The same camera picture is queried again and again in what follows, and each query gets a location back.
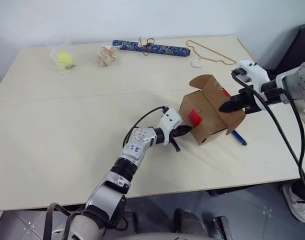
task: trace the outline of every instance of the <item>robotic arm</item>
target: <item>robotic arm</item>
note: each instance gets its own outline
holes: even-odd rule
[[[133,176],[146,151],[156,144],[165,146],[172,143],[178,152],[180,148],[174,137],[184,135],[192,129],[190,126],[180,125],[183,120],[173,108],[163,107],[163,112],[156,128],[132,129],[120,157],[89,197],[85,210],[81,214],[70,215],[65,230],[54,232],[52,239],[98,240],[106,228],[114,229],[117,226],[125,211],[125,194],[131,187]]]
[[[294,100],[297,99],[303,99],[305,101],[305,62],[299,67],[279,74],[275,80],[270,80],[267,72],[252,61],[244,60],[239,62],[237,66],[238,67],[232,71],[231,76],[244,88],[239,90],[238,95],[232,96],[229,101],[225,102],[219,108],[219,111],[230,113],[243,108],[245,108],[246,114],[259,112],[261,110],[268,111],[292,157],[298,165],[300,179],[305,187],[305,173],[302,168],[305,153],[305,133],[303,123],[294,103]],[[249,86],[245,84],[250,81],[253,82],[253,85]],[[290,104],[296,116],[301,137],[299,160],[290,146],[274,113],[268,106],[277,103]]]

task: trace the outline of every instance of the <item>blue patterned tube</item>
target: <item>blue patterned tube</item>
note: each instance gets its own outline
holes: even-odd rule
[[[180,46],[166,46],[166,45],[156,45],[148,44],[147,47],[142,47],[138,45],[138,42],[135,41],[122,41],[122,40],[113,40],[112,45],[121,46],[121,50],[136,51],[136,52],[148,52],[152,54],[164,54],[164,55],[173,55],[180,57],[187,57],[191,54],[191,50],[187,47]]]

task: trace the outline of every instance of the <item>black cable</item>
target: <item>black cable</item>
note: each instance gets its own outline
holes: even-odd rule
[[[304,132],[304,126],[303,122],[301,120],[301,117],[299,115],[299,112],[296,108],[295,102],[292,98],[292,96],[288,93],[288,91],[282,89],[281,92],[285,94],[286,98],[288,99],[291,108],[293,110],[293,113],[296,117],[296,120],[298,122],[298,127],[300,131],[300,140],[301,140],[301,149],[300,149],[300,156],[299,156],[299,164],[298,164],[298,170],[299,170],[299,175],[300,179],[302,181],[302,184],[305,186],[305,177],[304,177],[304,171],[303,171],[303,160],[304,160],[304,155],[305,155],[305,132]]]
[[[142,117],[132,126],[132,128],[129,130],[129,132],[126,134],[126,136],[125,136],[124,139],[123,139],[122,147],[124,147],[124,146],[128,143],[129,138],[130,138],[130,136],[131,136],[131,134],[132,134],[132,131],[134,130],[134,128],[137,128],[137,124],[139,124],[139,123],[140,123],[145,117],[147,117],[149,114],[151,114],[151,113],[153,113],[153,112],[155,112],[155,111],[157,111],[157,110],[159,110],[159,109],[165,110],[166,107],[165,107],[165,106],[159,106],[159,107],[154,108],[153,110],[147,112],[144,116],[142,116]]]
[[[114,230],[123,232],[123,231],[125,231],[125,230],[128,228],[128,221],[127,221],[127,219],[126,219],[124,216],[122,216],[121,218],[122,218],[122,219],[124,220],[124,222],[125,222],[125,227],[123,227],[123,228],[115,227]]]
[[[281,135],[283,141],[284,141],[285,144],[287,145],[287,147],[288,147],[288,149],[289,149],[289,151],[290,151],[290,154],[292,155],[294,161],[296,162],[296,164],[297,164],[298,167],[299,167],[299,166],[300,166],[300,165],[299,165],[299,161],[298,161],[298,159],[297,159],[296,154],[294,153],[294,150],[292,149],[292,146],[290,145],[288,139],[286,138],[285,133],[284,133],[282,127],[280,126],[280,124],[279,124],[279,122],[278,122],[276,116],[274,115],[274,113],[272,112],[272,110],[270,109],[270,107],[265,103],[265,101],[264,101],[264,99],[262,98],[262,96],[261,96],[258,92],[256,92],[252,87],[248,86],[246,83],[244,83],[243,81],[241,81],[241,80],[237,77],[235,71],[233,71],[233,72],[231,73],[231,76],[232,76],[232,78],[233,78],[238,84],[242,85],[244,88],[248,89],[253,95],[255,95],[256,98],[262,103],[262,105],[264,106],[264,108],[267,110],[267,112],[269,113],[270,117],[272,118],[273,122],[275,123],[275,125],[276,125],[276,127],[277,127],[277,129],[278,129],[278,131],[279,131],[279,133],[280,133],[280,135]],[[305,173],[304,173],[304,172],[302,172],[302,176],[301,176],[301,177],[302,177],[302,181],[305,181]]]
[[[74,217],[80,215],[80,213],[72,213],[68,218],[67,218],[67,221],[66,221],[66,226],[64,227],[64,231],[63,231],[63,235],[62,235],[62,238],[61,240],[67,240],[68,239],[68,236],[69,236],[69,231],[71,229],[71,224],[72,224],[72,221],[74,219]]]
[[[53,232],[53,213],[54,210],[57,209],[61,213],[65,214],[66,216],[70,216],[70,212],[60,206],[58,203],[53,202],[49,205],[46,211],[46,218],[44,221],[44,228],[43,228],[43,236],[42,240],[51,240],[52,239],[52,232]]]
[[[102,236],[101,236],[102,238],[105,236],[106,231],[107,231],[107,227],[104,227],[103,234],[102,234]]]

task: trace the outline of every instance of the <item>floor tile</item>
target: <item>floor tile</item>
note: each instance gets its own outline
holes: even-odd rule
[[[39,215],[39,217],[33,223],[34,228],[31,228],[31,230],[41,239],[43,238],[43,234],[44,234],[45,218],[46,218],[46,212],[44,211]],[[64,229],[66,220],[67,217],[64,214],[62,214],[59,211],[54,211],[53,220],[52,220],[52,230],[54,231],[58,228]]]
[[[305,240],[305,231],[279,217],[268,217],[262,240]]]
[[[26,231],[20,240],[41,240],[33,231]]]
[[[271,191],[266,184],[251,186],[231,193],[259,208],[267,207],[271,198]]]
[[[32,225],[33,222],[38,218],[38,216],[42,213],[42,211],[33,211],[33,210],[17,210],[13,211],[13,213],[20,218],[26,225]]]
[[[197,191],[130,198],[126,209],[136,213],[139,233],[171,232],[175,210],[193,211],[199,196]]]
[[[3,212],[0,219],[0,240],[20,240],[27,229],[12,211]]]
[[[217,237],[213,218],[226,216],[233,239],[262,240],[266,220],[263,210],[232,192],[214,197],[202,192],[194,212],[207,225],[210,237]]]

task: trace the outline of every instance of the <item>gray floor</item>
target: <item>gray floor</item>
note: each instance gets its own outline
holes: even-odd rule
[[[195,213],[207,225],[207,234],[217,239],[220,237],[213,231],[213,217],[227,216],[234,240],[305,240],[305,223],[292,216],[277,184],[257,185],[215,197],[197,191],[132,198],[127,203],[127,209],[136,212],[138,233],[171,232],[177,208]],[[0,221],[0,240],[39,240],[44,221],[42,211],[6,211]],[[65,217],[57,212],[53,226],[64,221]],[[114,237],[111,232],[106,234],[106,239]]]

